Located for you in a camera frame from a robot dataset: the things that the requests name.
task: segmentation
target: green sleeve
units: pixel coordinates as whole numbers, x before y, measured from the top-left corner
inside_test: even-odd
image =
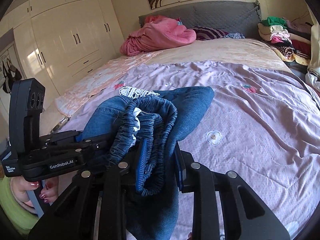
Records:
[[[25,210],[15,200],[10,189],[10,179],[7,177],[0,179],[0,205],[11,223],[22,236],[27,236],[38,221],[36,215]]]

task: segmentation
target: blue denim garment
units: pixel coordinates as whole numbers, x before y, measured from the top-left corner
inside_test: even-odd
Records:
[[[137,106],[151,113],[139,115],[141,129],[136,136],[137,142],[147,137],[148,149],[151,150],[145,170],[147,173],[142,190],[130,193],[126,203],[127,229],[137,240],[170,239],[178,218],[178,188],[172,153],[176,143],[198,126],[214,96],[210,87],[155,92],[160,94],[158,99],[154,96],[137,99],[116,96],[106,100],[96,109],[82,133],[83,139],[109,132],[116,134],[110,151],[96,151],[94,158],[87,163],[93,171],[105,171],[111,165],[118,164],[126,154],[132,140],[134,108]],[[164,140],[155,139],[159,138],[159,134]],[[152,151],[154,144],[158,148]]]

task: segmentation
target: gray quilted headboard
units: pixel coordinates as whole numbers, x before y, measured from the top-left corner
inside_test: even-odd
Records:
[[[257,23],[261,21],[258,1],[206,1],[178,5],[139,17],[140,26],[149,15],[163,15],[180,18],[183,25],[196,25],[220,29],[229,33],[243,33],[246,38],[260,39]]]

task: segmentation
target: black door handle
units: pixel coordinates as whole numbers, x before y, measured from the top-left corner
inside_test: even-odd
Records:
[[[44,63],[45,63],[45,58],[44,58],[44,56],[43,56],[42,52],[41,52],[41,55],[42,55],[43,61],[44,61]]]
[[[78,45],[78,41],[77,41],[77,39],[76,39],[76,36],[73,35],[73,37],[75,38],[76,45]]]
[[[38,54],[38,57],[39,57],[39,60],[40,60],[41,65],[43,65],[43,64],[42,64],[42,61],[41,61],[41,57],[40,57],[40,55],[39,55],[39,54]]]

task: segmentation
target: striped pillow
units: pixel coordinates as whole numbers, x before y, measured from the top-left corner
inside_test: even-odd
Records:
[[[219,39],[229,34],[221,30],[201,27],[201,26],[196,26],[191,29],[196,32],[197,41],[208,41],[208,40]]]

